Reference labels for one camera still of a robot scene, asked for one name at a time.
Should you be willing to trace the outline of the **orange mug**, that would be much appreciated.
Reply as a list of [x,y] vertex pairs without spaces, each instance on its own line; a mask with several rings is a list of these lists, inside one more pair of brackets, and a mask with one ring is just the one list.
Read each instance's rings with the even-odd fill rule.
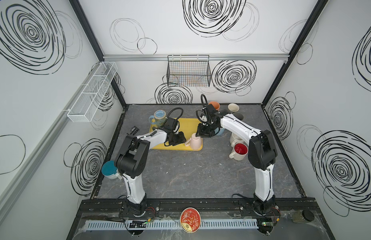
[[217,111],[220,110],[220,104],[218,102],[211,101],[209,104],[211,104]]

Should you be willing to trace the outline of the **large grey-beige mug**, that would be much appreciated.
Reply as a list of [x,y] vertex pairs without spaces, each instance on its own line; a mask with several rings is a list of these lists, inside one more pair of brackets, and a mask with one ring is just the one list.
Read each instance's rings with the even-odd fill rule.
[[243,120],[244,119],[244,116],[241,114],[241,113],[239,113],[239,112],[235,112],[235,113],[233,113],[233,115],[237,118],[237,119],[239,119],[239,120]]

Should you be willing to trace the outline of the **small grey mug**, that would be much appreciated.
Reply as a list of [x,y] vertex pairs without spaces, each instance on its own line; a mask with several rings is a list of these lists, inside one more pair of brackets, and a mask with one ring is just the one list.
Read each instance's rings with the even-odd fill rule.
[[240,107],[237,104],[231,103],[227,106],[228,110],[233,114],[239,111]]

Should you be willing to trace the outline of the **light blue mug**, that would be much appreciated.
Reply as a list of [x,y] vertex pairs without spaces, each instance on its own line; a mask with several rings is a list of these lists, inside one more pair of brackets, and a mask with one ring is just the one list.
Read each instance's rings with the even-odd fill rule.
[[222,128],[218,131],[218,133],[216,134],[217,136],[221,136],[223,133],[224,133],[225,129]]

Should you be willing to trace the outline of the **pink mug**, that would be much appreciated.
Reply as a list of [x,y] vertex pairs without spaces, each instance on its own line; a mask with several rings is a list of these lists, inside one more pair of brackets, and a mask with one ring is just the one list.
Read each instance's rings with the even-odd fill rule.
[[202,149],[203,141],[201,137],[197,137],[196,133],[193,133],[191,137],[184,143],[186,147],[190,147],[192,150],[199,151]]

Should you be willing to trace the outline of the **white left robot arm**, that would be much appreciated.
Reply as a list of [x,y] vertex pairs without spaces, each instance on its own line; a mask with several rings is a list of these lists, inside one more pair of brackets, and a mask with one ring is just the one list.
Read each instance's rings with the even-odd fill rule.
[[127,135],[118,151],[114,166],[124,180],[128,207],[142,215],[146,209],[146,193],[142,184],[148,152],[160,145],[176,146],[186,142],[183,132],[179,131],[178,119],[166,118],[164,124],[140,136]]

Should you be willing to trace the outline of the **blue butterfly mug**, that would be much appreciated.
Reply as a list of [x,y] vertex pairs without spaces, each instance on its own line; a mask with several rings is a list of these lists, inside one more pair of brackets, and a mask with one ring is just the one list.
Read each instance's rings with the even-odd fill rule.
[[166,120],[166,112],[164,110],[157,110],[153,115],[148,119],[151,125],[162,126]]

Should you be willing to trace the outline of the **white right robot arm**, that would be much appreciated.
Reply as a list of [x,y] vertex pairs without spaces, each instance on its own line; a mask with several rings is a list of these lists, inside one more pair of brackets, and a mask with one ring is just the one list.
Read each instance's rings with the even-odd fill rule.
[[261,131],[238,119],[226,110],[218,111],[213,105],[203,104],[202,110],[206,120],[196,116],[200,121],[196,136],[211,138],[216,135],[216,129],[226,129],[241,138],[248,146],[248,160],[255,169],[256,187],[254,192],[253,209],[259,215],[270,212],[275,205],[273,191],[273,168],[277,150],[273,134],[269,130]]

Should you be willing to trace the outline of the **cream mug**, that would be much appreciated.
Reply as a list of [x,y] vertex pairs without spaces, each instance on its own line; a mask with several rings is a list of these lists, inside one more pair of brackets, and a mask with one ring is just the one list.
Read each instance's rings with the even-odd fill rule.
[[232,148],[232,151],[228,157],[236,161],[242,161],[246,157],[247,154],[248,154],[248,147],[243,143],[237,143]]

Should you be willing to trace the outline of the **speckled white mug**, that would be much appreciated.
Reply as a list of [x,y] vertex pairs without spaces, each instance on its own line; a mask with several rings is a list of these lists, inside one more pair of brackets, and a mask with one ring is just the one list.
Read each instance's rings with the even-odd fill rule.
[[231,134],[229,141],[230,141],[230,145],[231,145],[232,148],[236,144],[244,143],[244,140],[242,138],[240,138],[238,135],[234,134],[234,133]]

